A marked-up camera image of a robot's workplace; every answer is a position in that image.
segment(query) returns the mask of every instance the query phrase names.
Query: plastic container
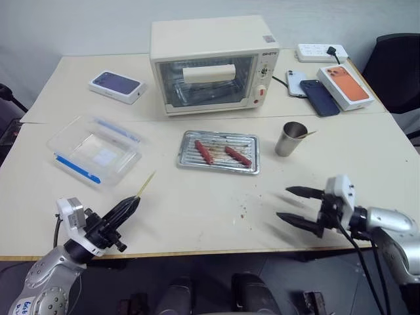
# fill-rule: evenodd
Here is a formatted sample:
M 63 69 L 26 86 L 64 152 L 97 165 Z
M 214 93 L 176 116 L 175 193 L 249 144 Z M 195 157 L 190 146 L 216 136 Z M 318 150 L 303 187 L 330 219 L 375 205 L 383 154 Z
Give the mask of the plastic container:
M 79 116 L 48 141 L 65 171 L 95 185 L 113 185 L 140 159 L 139 137 L 100 117 Z

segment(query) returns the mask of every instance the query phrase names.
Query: smartphone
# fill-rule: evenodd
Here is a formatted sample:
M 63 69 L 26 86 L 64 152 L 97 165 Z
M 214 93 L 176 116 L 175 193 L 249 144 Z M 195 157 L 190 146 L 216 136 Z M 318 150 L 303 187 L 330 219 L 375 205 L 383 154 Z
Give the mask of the smartphone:
M 303 72 L 289 70 L 286 72 L 286 79 L 290 96 L 306 96 L 305 92 L 301 88 L 301 81 L 306 80 L 306 75 Z
M 318 80 L 304 80 L 301 81 L 301 87 L 319 116 L 334 116 L 340 113 L 340 109 L 334 102 L 333 97 L 321 82 Z
M 330 78 L 351 101 L 365 100 L 369 95 L 343 67 L 327 69 Z
M 89 82 L 89 89 L 124 103 L 132 104 L 146 90 L 146 85 L 124 75 L 103 71 Z

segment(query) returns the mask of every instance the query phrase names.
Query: stainless steel cup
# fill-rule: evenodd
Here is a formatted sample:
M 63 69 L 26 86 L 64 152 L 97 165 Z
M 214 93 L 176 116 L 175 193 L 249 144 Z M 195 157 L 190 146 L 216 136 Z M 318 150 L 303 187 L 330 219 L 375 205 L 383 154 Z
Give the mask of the stainless steel cup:
M 303 139 L 297 137 L 308 133 L 308 129 L 301 123 L 290 121 L 283 126 L 282 134 L 277 141 L 275 151 L 279 156 L 289 156 Z

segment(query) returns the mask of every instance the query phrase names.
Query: label sticker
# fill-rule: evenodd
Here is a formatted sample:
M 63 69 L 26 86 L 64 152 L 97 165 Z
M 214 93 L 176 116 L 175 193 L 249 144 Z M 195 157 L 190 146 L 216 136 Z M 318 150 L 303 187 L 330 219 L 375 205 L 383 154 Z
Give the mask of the label sticker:
M 266 41 L 266 43 L 274 43 L 276 41 L 272 35 L 265 35 L 262 38 Z
M 99 153 L 93 158 L 93 161 L 95 163 L 98 163 L 100 166 L 107 166 L 111 161 L 117 156 L 116 153 L 107 150 L 107 149 L 101 149 Z
M 31 310 L 32 302 L 35 297 L 26 297 L 24 299 L 20 299 L 13 310 L 13 315 L 28 315 L 31 314 L 29 311 Z

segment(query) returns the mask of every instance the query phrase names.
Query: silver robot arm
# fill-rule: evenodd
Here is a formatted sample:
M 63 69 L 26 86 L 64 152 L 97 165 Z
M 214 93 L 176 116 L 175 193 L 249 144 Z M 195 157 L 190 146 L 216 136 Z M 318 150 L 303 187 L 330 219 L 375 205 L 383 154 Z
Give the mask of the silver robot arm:
M 119 241 L 121 235 L 116 229 L 135 212 L 139 202 L 138 196 L 126 198 L 100 218 L 90 209 L 83 210 L 76 198 L 59 199 L 58 212 L 70 240 L 31 267 L 9 315 L 66 314 L 70 289 L 86 263 L 113 245 L 120 251 L 127 248 Z
M 316 222 L 293 213 L 277 213 L 284 221 L 319 238 L 324 228 L 339 224 L 357 240 L 373 240 L 381 250 L 396 283 L 420 284 L 420 232 L 407 215 L 387 209 L 355 207 L 354 185 L 346 175 L 329 178 L 325 190 L 294 186 L 292 194 L 322 201 Z

